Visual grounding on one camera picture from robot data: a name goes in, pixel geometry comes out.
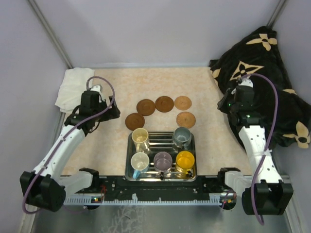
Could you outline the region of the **dark brown wooden coaster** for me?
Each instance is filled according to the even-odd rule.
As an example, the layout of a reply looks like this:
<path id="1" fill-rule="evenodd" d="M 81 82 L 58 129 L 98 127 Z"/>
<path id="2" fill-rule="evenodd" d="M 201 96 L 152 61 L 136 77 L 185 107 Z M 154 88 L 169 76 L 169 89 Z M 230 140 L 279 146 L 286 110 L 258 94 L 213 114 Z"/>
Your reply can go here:
<path id="1" fill-rule="evenodd" d="M 125 119 L 125 125 L 129 130 L 134 131 L 137 128 L 143 128 L 145 124 L 144 116 L 139 113 L 129 114 Z"/>

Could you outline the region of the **light woven round coaster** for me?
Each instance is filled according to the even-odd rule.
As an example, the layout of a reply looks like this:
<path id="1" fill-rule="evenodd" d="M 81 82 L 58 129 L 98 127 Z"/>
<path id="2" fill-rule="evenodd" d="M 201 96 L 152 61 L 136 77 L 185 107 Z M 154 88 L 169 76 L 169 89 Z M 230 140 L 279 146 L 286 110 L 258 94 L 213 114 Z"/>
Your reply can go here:
<path id="1" fill-rule="evenodd" d="M 184 111 L 192 106 L 192 102 L 187 96 L 179 96 L 175 99 L 174 105 L 177 109 Z"/>

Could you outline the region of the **reddish brown wooden coaster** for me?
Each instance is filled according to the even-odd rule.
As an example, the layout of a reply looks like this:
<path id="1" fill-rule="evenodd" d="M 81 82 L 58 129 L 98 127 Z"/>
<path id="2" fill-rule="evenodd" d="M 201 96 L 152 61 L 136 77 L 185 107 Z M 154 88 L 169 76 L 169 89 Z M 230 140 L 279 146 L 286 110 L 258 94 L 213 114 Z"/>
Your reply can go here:
<path id="1" fill-rule="evenodd" d="M 155 101 L 155 107 L 158 111 L 167 113 L 174 107 L 174 101 L 168 96 L 161 96 Z"/>

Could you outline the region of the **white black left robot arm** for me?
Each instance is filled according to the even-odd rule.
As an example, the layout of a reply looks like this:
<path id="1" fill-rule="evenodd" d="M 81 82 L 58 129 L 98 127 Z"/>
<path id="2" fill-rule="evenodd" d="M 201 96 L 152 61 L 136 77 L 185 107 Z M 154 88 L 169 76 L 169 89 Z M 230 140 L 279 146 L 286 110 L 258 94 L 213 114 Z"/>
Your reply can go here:
<path id="1" fill-rule="evenodd" d="M 31 171 L 24 171 L 20 177 L 23 193 L 22 209 L 32 205 L 38 209 L 58 211 L 69 197 L 83 189 L 94 193 L 101 187 L 99 172 L 81 168 L 74 175 L 61 179 L 69 158 L 86 138 L 104 121 L 120 117 L 115 95 L 109 96 L 109 103 L 102 98 L 101 86 L 88 87 L 81 95 L 81 102 L 65 120 L 64 127 L 44 159 Z"/>

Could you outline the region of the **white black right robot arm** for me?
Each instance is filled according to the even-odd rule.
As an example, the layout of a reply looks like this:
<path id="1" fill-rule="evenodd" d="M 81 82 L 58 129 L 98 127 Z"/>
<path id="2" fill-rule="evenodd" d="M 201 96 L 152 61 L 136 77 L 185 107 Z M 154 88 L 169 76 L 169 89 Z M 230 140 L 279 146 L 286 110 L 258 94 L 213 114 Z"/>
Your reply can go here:
<path id="1" fill-rule="evenodd" d="M 228 121 L 240 138 L 253 171 L 249 180 L 234 168 L 223 168 L 217 180 L 223 192 L 231 189 L 241 197 L 247 215 L 282 215 L 294 193 L 292 185 L 284 183 L 269 150 L 269 138 L 261 116 L 254 108 L 255 91 L 249 78 L 239 78 L 238 85 L 227 89 L 218 102 L 218 109 L 227 114 Z"/>

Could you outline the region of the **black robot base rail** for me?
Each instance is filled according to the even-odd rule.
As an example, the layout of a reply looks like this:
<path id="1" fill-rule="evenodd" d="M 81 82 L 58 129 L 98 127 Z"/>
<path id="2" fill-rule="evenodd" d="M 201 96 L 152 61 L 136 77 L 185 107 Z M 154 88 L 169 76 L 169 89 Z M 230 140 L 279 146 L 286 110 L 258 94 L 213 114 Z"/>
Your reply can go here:
<path id="1" fill-rule="evenodd" d="M 192 182 L 129 181 L 124 176 L 101 176 L 99 185 L 67 197 L 65 205 L 220 206 L 233 209 L 237 197 L 227 193 L 215 176 L 198 176 Z"/>

